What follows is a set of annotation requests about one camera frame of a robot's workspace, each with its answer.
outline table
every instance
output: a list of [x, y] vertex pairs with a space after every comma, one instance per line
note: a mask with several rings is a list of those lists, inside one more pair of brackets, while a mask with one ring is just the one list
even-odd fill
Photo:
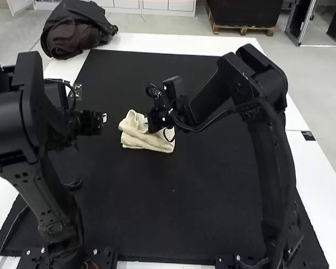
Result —
[[[109, 45], [99, 49], [220, 56], [228, 52], [235, 52], [246, 43], [251, 43], [262, 51], [255, 38], [129, 33], [115, 36]], [[45, 70], [44, 77], [60, 77], [71, 82], [75, 81], [87, 55], [86, 51], [67, 61], [53, 60]], [[318, 143], [304, 139], [301, 131], [308, 131], [309, 128], [289, 96], [286, 118], [286, 133], [295, 160], [297, 189], [330, 268], [336, 269], [336, 173]], [[17, 191], [14, 187], [0, 178], [0, 228], [16, 196]], [[15, 269], [19, 259], [18, 257], [2, 257], [0, 258], [0, 268]], [[119, 262], [118, 268], [208, 269], [214, 267]]]

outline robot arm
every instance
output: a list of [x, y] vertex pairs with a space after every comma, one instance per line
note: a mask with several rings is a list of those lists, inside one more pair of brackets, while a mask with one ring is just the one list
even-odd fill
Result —
[[[165, 127], [200, 132], [227, 115], [239, 113], [254, 144], [263, 196], [262, 231], [267, 246], [266, 257], [249, 268], [288, 268], [301, 237], [291, 240], [296, 235], [291, 235], [291, 227], [298, 222], [298, 213], [293, 197], [295, 167], [284, 130], [287, 78], [250, 44], [236, 54], [222, 56], [217, 65], [216, 72], [191, 100], [184, 95], [180, 77], [165, 80], [163, 89], [148, 85], [146, 93], [154, 98], [148, 129], [152, 133]], [[229, 98], [235, 106], [212, 117]]]
[[81, 212], [48, 151], [69, 147], [78, 135], [99, 135], [104, 115], [69, 108], [66, 86], [43, 79], [38, 52], [19, 54], [16, 66], [0, 66], [0, 176], [38, 220], [44, 267], [79, 269], [86, 256]]

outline black mat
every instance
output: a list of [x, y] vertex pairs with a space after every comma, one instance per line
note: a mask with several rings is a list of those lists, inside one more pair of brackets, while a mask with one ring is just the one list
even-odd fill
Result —
[[[102, 136], [79, 139], [79, 152], [50, 155], [62, 181], [84, 180], [75, 196], [86, 244], [111, 245], [123, 260], [214, 264], [217, 254], [264, 254], [253, 145], [238, 115], [199, 134], [177, 133], [173, 154], [123, 149], [120, 144], [117, 126], [127, 111], [145, 113], [152, 106], [144, 93], [149, 82], [161, 85], [179, 75], [194, 94], [215, 68], [215, 57], [89, 53], [76, 80], [83, 84], [78, 106], [107, 112], [108, 122]], [[23, 206], [18, 198], [0, 232], [0, 243]], [[326, 263], [304, 216], [306, 257]], [[39, 247], [36, 229], [36, 220], [28, 213], [4, 254], [20, 256], [25, 249]]]

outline pallet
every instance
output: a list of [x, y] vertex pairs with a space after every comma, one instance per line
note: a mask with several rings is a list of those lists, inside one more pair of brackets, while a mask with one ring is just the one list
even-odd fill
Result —
[[265, 30], [267, 36], [274, 36], [275, 27], [257, 27], [257, 26], [239, 26], [239, 25], [217, 25], [214, 22], [213, 15], [211, 9], [209, 8], [208, 4], [206, 3], [206, 10], [208, 13], [209, 22], [211, 23], [211, 27], [213, 30], [213, 34], [218, 35], [219, 29], [239, 29], [240, 35], [246, 35], [248, 30]]

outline gray floor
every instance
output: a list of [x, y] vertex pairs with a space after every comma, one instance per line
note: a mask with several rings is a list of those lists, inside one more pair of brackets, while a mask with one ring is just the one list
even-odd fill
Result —
[[[8, 10], [0, 10], [0, 61], [13, 64], [18, 52], [39, 50], [44, 66], [49, 63], [38, 39], [49, 12], [25, 11], [12, 18]], [[153, 15], [108, 14], [109, 21], [121, 32], [184, 35], [213, 35], [204, 7], [197, 6], [194, 18]], [[273, 38], [258, 31], [256, 37], [268, 55], [287, 74], [290, 94], [314, 136], [336, 171], [336, 48], [296, 48], [284, 34], [287, 15], [279, 18]], [[309, 26], [312, 34], [305, 42], [323, 44], [324, 23], [315, 19]], [[240, 36], [237, 31], [223, 31], [221, 36]]]

